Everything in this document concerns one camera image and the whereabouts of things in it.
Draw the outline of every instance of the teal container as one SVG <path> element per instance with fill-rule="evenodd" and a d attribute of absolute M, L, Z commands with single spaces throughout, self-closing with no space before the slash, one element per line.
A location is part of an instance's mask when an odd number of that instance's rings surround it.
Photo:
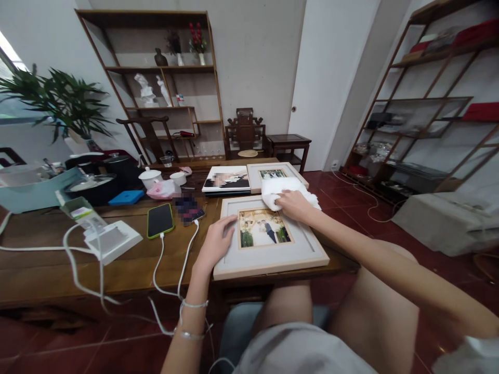
<path fill-rule="evenodd" d="M 60 206 L 56 191 L 60 190 L 62 196 L 69 200 L 63 193 L 64 188 L 81 177 L 82 173 L 74 167 L 43 182 L 16 187 L 0 187 L 0 205 L 15 214 Z"/>

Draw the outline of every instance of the hand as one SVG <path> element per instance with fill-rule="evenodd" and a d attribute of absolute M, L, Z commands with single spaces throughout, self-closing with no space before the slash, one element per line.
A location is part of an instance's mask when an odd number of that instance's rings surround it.
<path fill-rule="evenodd" d="M 307 222 L 317 209 L 303 197 L 300 191 L 283 190 L 282 192 L 278 194 L 280 198 L 276 199 L 275 203 L 282 207 L 284 214 L 288 217 L 308 224 Z"/>
<path fill-rule="evenodd" d="M 228 224 L 231 224 L 237 218 L 236 215 L 223 217 L 209 226 L 206 239 L 196 260 L 195 266 L 198 269 L 203 269 L 207 273 L 211 273 L 217 262 L 225 256 L 229 249 L 235 227 L 231 227 L 225 237 L 224 230 Z"/>

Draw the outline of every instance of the green leaves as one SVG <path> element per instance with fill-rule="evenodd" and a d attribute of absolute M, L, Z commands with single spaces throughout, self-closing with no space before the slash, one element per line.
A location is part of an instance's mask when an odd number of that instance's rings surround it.
<path fill-rule="evenodd" d="M 101 103 L 101 97 L 107 92 L 96 88 L 97 83 L 88 84 L 61 70 L 50 68 L 49 72 L 50 78 L 37 75 L 34 64 L 32 73 L 16 69 L 11 80 L 0 78 L 0 92 L 7 96 L 4 100 L 19 99 L 32 106 L 30 111 L 50 114 L 33 126 L 54 126 L 54 142 L 60 130 L 67 135 L 68 129 L 85 139 L 91 131 L 111 137 L 105 124 L 113 122 L 102 115 L 108 105 Z"/>

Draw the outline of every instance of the bracelet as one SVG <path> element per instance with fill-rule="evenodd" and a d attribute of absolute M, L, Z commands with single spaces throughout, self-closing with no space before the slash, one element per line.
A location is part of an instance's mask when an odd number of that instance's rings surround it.
<path fill-rule="evenodd" d="M 190 332 L 187 332 L 187 331 L 182 331 L 180 333 L 181 337 L 183 337 L 184 339 L 189 339 L 189 340 L 203 340 L 205 335 L 206 335 L 205 333 L 202 335 L 195 335 L 195 334 L 191 334 Z"/>
<path fill-rule="evenodd" d="M 182 299 L 182 305 L 184 306 L 187 306 L 189 308 L 205 308 L 208 306 L 208 302 L 209 300 L 206 300 L 204 303 L 202 304 L 197 304 L 197 305 L 193 305 L 193 304 L 188 304 L 186 303 L 186 300 L 185 299 Z"/>

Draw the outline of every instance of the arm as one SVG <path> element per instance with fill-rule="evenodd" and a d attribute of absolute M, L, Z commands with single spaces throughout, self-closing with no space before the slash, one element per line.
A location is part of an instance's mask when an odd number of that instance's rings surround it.
<path fill-rule="evenodd" d="M 387 286 L 444 326 L 452 338 L 499 335 L 499 318 L 459 288 L 313 208 L 300 192 L 284 192 L 275 203 L 283 207 L 286 215 L 327 236 Z"/>
<path fill-rule="evenodd" d="M 191 281 L 187 291 L 186 303 L 200 305 L 208 297 L 209 279 L 216 263 L 227 253 L 234 228 L 224 237 L 225 226 L 234 222 L 237 216 L 228 216 L 210 225 L 206 239 L 192 267 Z M 199 373 L 203 340 L 191 340 L 181 335 L 183 331 L 193 335 L 202 335 L 205 330 L 206 308 L 190 308 L 182 310 L 182 325 L 180 321 L 173 340 L 166 354 L 162 374 Z"/>

